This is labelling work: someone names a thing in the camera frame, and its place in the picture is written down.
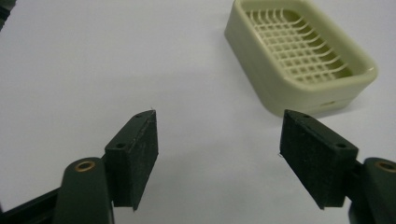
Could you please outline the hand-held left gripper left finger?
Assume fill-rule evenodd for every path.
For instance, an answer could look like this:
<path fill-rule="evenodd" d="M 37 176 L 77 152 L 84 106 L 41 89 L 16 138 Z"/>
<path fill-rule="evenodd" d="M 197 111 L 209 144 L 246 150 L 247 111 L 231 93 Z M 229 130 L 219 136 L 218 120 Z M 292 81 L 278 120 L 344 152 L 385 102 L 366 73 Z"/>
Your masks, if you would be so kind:
<path fill-rule="evenodd" d="M 115 207 L 137 209 L 159 154 L 154 110 L 134 115 L 105 147 L 64 170 L 53 224 L 114 224 Z"/>

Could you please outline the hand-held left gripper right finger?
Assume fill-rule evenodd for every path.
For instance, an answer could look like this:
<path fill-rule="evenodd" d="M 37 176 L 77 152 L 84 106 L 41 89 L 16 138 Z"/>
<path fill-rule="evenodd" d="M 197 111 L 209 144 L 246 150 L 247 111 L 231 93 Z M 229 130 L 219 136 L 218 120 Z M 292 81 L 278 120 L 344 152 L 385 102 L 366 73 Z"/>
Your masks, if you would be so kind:
<path fill-rule="evenodd" d="M 350 224 L 396 224 L 396 162 L 359 149 L 317 119 L 284 112 L 280 155 L 321 209 L 351 201 Z"/>

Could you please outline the pale green soap dish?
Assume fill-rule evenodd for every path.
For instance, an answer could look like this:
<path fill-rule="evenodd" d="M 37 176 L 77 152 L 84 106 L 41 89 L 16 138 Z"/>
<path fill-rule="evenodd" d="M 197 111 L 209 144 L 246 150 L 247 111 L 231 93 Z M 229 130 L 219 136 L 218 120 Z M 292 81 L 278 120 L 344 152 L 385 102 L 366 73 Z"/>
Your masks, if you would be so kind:
<path fill-rule="evenodd" d="M 343 108 L 378 74 L 309 0 L 234 0 L 224 35 L 264 107 L 280 117 Z"/>

